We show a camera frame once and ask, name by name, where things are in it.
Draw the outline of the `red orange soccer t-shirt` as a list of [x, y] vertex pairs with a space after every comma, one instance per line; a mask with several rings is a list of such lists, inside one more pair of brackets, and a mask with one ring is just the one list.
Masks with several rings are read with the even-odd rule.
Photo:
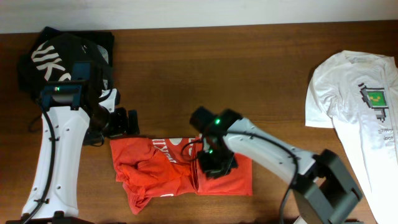
[[218, 179], [207, 178], [193, 157], [198, 138], [122, 138], [110, 141], [116, 181], [122, 183], [137, 215], [154, 197], [252, 195], [252, 161], [236, 155], [238, 167]]

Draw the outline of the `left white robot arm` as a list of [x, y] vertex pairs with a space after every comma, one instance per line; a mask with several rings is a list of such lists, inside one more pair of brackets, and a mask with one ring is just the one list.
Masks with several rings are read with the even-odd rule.
[[140, 133], [137, 111], [118, 107], [117, 89], [105, 90], [93, 62], [77, 62], [69, 81], [48, 82], [37, 104], [42, 142], [35, 179], [21, 223], [84, 223], [78, 216], [77, 180], [83, 146]]

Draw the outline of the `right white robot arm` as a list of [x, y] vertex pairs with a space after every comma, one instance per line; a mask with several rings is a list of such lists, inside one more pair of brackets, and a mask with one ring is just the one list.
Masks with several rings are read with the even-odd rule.
[[201, 106], [192, 113], [190, 124], [201, 134], [204, 148], [197, 159], [207, 178], [230, 174], [240, 166], [237, 155], [243, 155], [287, 183], [280, 223], [289, 194], [299, 211], [296, 222], [311, 224], [346, 223], [363, 198], [340, 157], [329, 149], [315, 154], [295, 147], [231, 109], [214, 114]]

